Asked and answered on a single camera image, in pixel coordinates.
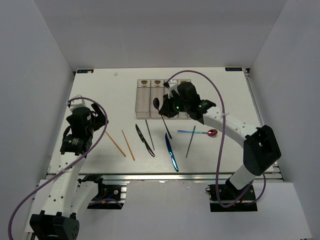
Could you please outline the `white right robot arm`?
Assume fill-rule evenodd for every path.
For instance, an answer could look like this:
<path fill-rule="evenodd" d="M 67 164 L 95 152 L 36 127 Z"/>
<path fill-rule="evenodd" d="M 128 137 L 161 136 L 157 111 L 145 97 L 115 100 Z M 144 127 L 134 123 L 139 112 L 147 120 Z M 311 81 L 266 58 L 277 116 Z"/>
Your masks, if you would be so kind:
<path fill-rule="evenodd" d="M 224 113 L 214 102 L 201 99 L 191 82 L 178 84 L 170 80 L 164 87 L 167 94 L 163 96 L 160 115 L 173 118 L 178 113 L 187 113 L 191 119 L 220 131 L 242 147 L 243 163 L 225 182 L 229 198 L 236 200 L 243 196 L 254 178 L 261 176 L 282 156 L 270 126 L 253 126 Z"/>

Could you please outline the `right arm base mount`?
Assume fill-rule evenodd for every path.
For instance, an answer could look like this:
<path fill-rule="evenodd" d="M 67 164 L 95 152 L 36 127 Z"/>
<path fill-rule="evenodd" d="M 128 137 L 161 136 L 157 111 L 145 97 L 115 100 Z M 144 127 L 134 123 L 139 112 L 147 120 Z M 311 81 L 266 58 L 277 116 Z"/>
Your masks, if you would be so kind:
<path fill-rule="evenodd" d="M 228 205 L 237 199 L 237 195 L 234 195 L 225 184 L 219 184 L 219 197 L 221 203 Z M 252 203 L 256 199 L 256 194 L 253 186 L 250 186 L 249 190 L 233 205 L 228 208 L 222 207 L 217 199 L 216 188 L 214 184 L 210 184 L 205 188 L 206 193 L 209 196 L 209 206 L 212 213 L 222 212 L 257 212 L 258 207 L 256 203 Z"/>

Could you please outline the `black spoon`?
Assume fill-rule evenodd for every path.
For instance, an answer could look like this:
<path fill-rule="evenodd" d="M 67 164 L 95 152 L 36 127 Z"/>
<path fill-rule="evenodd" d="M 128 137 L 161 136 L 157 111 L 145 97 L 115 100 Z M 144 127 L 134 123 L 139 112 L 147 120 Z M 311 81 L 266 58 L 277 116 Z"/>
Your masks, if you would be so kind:
<path fill-rule="evenodd" d="M 157 97 L 155 97 L 153 99 L 152 103 L 153 103 L 154 108 L 156 110 L 158 110 L 158 114 L 161 116 L 161 119 L 162 119 L 162 121 L 164 123 L 165 129 L 166 129 L 166 132 L 167 132 L 169 138 L 172 139 L 171 133 L 170 133 L 168 127 L 167 127 L 167 124 L 166 124 L 166 122 L 164 120 L 164 117 L 160 114 L 160 100 Z"/>

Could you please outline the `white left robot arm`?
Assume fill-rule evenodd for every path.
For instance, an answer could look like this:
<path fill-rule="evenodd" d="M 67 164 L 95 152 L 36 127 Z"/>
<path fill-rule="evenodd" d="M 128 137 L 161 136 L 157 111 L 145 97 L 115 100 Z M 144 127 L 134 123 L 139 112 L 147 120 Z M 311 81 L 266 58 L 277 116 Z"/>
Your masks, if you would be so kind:
<path fill-rule="evenodd" d="M 38 214 L 32 214 L 29 225 L 39 240 L 75 240 L 80 230 L 79 215 L 92 198 L 105 196 L 106 187 L 99 182 L 78 182 L 87 155 L 94 149 L 94 132 L 105 130 L 108 117 L 103 107 L 94 100 L 86 106 L 86 97 L 77 95 L 67 102 L 71 114 L 62 135 L 59 167 L 50 193 Z"/>

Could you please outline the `wooden chopstick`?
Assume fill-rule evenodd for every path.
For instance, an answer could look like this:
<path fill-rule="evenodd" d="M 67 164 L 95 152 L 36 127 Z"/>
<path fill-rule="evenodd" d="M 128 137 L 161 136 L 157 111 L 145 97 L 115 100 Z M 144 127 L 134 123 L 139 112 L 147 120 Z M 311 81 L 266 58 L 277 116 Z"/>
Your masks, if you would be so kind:
<path fill-rule="evenodd" d="M 122 135 L 123 135 L 124 140 L 125 140 L 125 142 L 126 142 L 126 145 L 127 145 L 127 147 L 128 147 L 128 150 L 129 150 L 129 152 L 130 152 L 130 155 L 131 155 L 131 157 L 132 157 L 132 160 L 135 161 L 136 158 L 135 158 L 135 156 L 134 156 L 134 154 L 133 154 L 132 148 L 131 148 L 131 146 L 130 146 L 130 144 L 129 144 L 129 141 L 128 141 L 126 135 L 125 135 L 125 132 L 124 132 L 123 130 L 121 130 L 121 132 L 122 132 Z"/>
<path fill-rule="evenodd" d="M 111 135 L 105 131 L 105 134 L 109 137 L 109 139 L 113 142 L 113 144 L 116 146 L 116 148 L 120 151 L 120 153 L 126 157 L 127 155 L 125 154 L 125 152 L 121 149 L 121 147 L 117 144 L 117 142 L 111 137 Z"/>

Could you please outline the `blue knife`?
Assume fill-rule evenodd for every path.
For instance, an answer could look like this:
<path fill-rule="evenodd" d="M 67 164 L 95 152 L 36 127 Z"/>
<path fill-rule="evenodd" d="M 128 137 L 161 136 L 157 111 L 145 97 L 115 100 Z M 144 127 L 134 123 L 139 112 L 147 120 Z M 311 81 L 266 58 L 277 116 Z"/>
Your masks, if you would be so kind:
<path fill-rule="evenodd" d="M 171 158 L 171 162 L 172 162 L 173 168 L 174 168 L 174 170 L 176 172 L 179 172 L 179 167 L 178 167 L 177 161 L 175 159 L 174 152 L 172 150 L 171 143 L 170 143 L 170 140 L 168 138 L 168 134 L 167 133 L 165 134 L 165 143 L 166 143 L 166 147 L 167 147 L 168 153 L 169 153 L 170 158 Z"/>

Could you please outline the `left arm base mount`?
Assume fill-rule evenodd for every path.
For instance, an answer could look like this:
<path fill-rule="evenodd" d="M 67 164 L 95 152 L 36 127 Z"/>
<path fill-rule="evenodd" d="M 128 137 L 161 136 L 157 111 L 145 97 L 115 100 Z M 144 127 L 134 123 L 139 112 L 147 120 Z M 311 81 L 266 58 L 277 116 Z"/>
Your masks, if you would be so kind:
<path fill-rule="evenodd" d="M 124 203 L 122 200 L 122 185 L 105 183 L 103 176 L 99 174 L 87 174 L 79 178 L 78 183 L 94 182 L 97 185 L 97 195 L 91 200 L 87 209 L 94 210 L 121 210 Z"/>

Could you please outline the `grey metal chopstick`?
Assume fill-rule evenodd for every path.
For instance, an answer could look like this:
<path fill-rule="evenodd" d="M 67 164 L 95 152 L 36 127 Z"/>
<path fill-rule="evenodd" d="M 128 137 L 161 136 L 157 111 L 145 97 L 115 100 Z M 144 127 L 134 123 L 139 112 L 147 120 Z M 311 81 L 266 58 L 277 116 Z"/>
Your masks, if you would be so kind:
<path fill-rule="evenodd" d="M 188 155 L 189 155 L 189 151 L 190 151 L 191 144 L 192 144 L 192 141 L 193 141 L 193 136 L 194 136 L 195 130 L 196 130 L 196 126 L 194 125 L 194 126 L 193 126 L 193 130 L 192 130 L 192 132 L 191 132 L 191 137 L 190 137 L 190 140 L 189 140 L 189 144 L 188 144 L 188 148 L 187 148 L 187 152 L 186 152 L 185 158 L 188 158 Z"/>
<path fill-rule="evenodd" d="M 153 139 L 152 139 L 152 135 L 151 135 L 151 131 L 150 131 L 150 128 L 149 128 L 148 121 L 147 121 L 147 119 L 145 119 L 144 121 L 145 121 L 145 124 L 146 124 L 146 127 L 147 127 L 147 131 L 148 131 L 149 138 L 150 138 L 150 141 L 151 141 L 151 144 L 152 144 L 152 148 L 153 148 L 153 150 L 155 150 L 155 146 L 154 146 L 154 142 L 153 142 Z"/>

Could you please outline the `black iridescent knife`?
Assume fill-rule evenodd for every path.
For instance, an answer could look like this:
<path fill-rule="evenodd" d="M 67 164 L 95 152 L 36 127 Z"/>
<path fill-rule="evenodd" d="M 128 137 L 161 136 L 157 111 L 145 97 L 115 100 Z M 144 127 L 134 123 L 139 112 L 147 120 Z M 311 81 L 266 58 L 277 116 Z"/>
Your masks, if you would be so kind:
<path fill-rule="evenodd" d="M 140 128 L 138 127 L 137 124 L 135 124 L 135 129 L 136 129 L 136 132 L 137 132 L 140 140 L 144 143 L 144 145 L 145 145 L 148 153 L 154 158 L 154 157 L 155 157 L 155 154 L 154 154 L 154 152 L 152 151 L 151 147 L 149 146 L 148 142 L 146 141 L 144 135 L 142 134 L 142 132 L 141 132 L 141 130 L 140 130 Z"/>

